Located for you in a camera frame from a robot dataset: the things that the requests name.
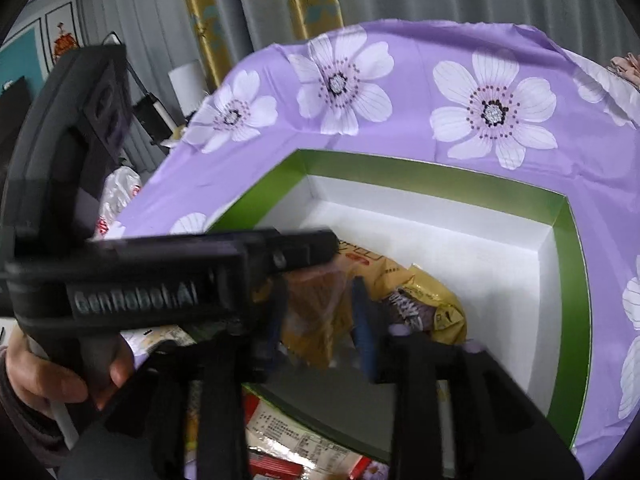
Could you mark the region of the purple sleeve forearm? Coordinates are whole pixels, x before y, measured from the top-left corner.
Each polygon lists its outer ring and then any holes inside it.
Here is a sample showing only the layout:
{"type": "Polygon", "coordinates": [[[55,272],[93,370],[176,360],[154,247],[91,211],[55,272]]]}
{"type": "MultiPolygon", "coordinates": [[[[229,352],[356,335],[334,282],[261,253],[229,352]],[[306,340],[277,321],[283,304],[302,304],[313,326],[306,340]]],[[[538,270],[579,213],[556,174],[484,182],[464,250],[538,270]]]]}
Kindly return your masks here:
{"type": "Polygon", "coordinates": [[[58,471],[68,455],[58,424],[27,406],[14,392],[6,374],[6,347],[1,348],[1,451],[17,458],[37,478],[58,471]]]}

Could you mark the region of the person's left hand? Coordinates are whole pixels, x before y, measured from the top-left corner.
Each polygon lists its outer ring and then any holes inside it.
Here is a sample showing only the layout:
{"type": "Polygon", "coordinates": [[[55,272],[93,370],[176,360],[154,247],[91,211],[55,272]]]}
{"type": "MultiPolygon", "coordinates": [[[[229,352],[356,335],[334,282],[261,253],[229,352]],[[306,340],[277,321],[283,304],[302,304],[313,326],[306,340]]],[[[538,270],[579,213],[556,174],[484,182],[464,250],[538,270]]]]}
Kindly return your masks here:
{"type": "Polygon", "coordinates": [[[50,418],[52,402],[81,403],[91,398],[102,410],[133,372],[134,355],[122,338],[110,364],[110,382],[103,388],[88,387],[71,370],[32,354],[19,327],[12,330],[6,347],[6,374],[13,391],[27,406],[50,418]]]}

